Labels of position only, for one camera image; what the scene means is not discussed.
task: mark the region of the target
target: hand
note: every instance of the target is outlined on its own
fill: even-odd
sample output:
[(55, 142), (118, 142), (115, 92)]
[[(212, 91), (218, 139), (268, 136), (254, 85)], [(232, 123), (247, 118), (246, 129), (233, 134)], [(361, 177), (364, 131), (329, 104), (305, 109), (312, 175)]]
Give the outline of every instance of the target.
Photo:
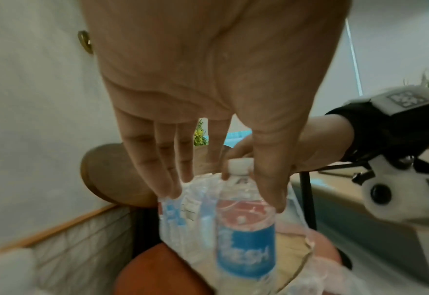
[(179, 174), (193, 178), (197, 120), (209, 119), (215, 161), (235, 113), (253, 130), (260, 193), (282, 210), (294, 147), (349, 6), (350, 0), (82, 0), (124, 145), (149, 187), (160, 197), (179, 196)]
[[(353, 140), (354, 130), (344, 117), (326, 115), (310, 118), (299, 137), (289, 175), (338, 162)], [(247, 136), (226, 153), (225, 161), (252, 156), (254, 157), (253, 139), (252, 136)], [(222, 178), (229, 178), (227, 163), (223, 165)]]

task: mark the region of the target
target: pack of water bottles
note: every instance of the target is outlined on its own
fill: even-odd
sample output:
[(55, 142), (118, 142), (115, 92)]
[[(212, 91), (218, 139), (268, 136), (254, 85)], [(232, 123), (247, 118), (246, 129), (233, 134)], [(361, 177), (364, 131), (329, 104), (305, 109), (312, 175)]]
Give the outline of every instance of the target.
[[(321, 295), (327, 268), (312, 258), (313, 234), (292, 187), (286, 210), (276, 214), (249, 177), (252, 166), (253, 159), (231, 160), (229, 180), (222, 181), (220, 174), (196, 176), (183, 185), (178, 199), (161, 200), (161, 239), (219, 295)], [(277, 253), (275, 224), (287, 224), (287, 233), (302, 237), (310, 251), (299, 275), (291, 275), (281, 288), (277, 261), (283, 258)]]

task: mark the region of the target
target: blue label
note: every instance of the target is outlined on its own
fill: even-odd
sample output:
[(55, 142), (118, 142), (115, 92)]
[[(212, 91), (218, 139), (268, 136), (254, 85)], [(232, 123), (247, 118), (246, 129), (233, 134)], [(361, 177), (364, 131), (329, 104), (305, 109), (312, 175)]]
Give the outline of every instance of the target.
[(218, 225), (217, 263), (238, 277), (261, 278), (276, 265), (274, 225), (258, 231), (237, 231)]

